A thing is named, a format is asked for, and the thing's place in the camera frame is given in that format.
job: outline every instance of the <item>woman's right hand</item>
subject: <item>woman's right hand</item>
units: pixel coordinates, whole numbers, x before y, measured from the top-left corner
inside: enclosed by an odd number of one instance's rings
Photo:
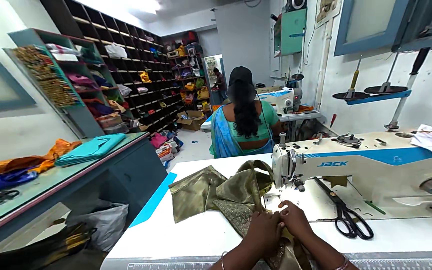
[[[280,219],[287,230],[298,239],[314,235],[304,211],[288,200],[282,201],[278,207],[283,208],[285,205],[287,208],[281,211]]]

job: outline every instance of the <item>gold silk fabric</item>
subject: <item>gold silk fabric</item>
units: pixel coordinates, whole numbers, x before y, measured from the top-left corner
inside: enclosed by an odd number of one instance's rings
[[[259,168],[266,173],[256,171]],[[229,179],[208,166],[169,185],[173,217],[178,223],[206,210],[220,211],[236,232],[244,237],[253,212],[263,212],[261,197],[273,184],[273,171],[261,160],[249,160]],[[311,270],[300,243],[284,229],[278,248],[264,258],[272,270]]]

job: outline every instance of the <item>blue saree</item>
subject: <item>blue saree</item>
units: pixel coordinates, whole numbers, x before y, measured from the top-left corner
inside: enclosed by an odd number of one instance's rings
[[[223,107],[219,107],[211,117],[211,147],[209,152],[215,159],[266,154],[273,152],[273,132],[269,131],[268,142],[259,149],[243,150],[233,138],[230,131],[230,124],[224,117]]]

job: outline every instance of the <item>jack logo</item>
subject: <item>jack logo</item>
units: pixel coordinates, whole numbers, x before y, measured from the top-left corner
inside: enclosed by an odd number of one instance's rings
[[[323,162],[317,167],[347,166],[348,161]]]

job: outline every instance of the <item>woman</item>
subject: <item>woman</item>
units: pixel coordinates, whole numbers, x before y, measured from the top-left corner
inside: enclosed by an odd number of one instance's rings
[[[253,269],[261,258],[274,253],[283,227],[303,244],[321,270],[358,270],[344,255],[315,235],[303,210],[290,201],[279,204],[279,208],[284,206],[287,208],[281,213],[255,212],[241,243],[209,270]]]
[[[273,152],[273,133],[284,131],[271,104],[255,101],[251,71],[234,68],[227,92],[230,104],[219,107],[211,118],[209,149],[215,158],[227,158]]]

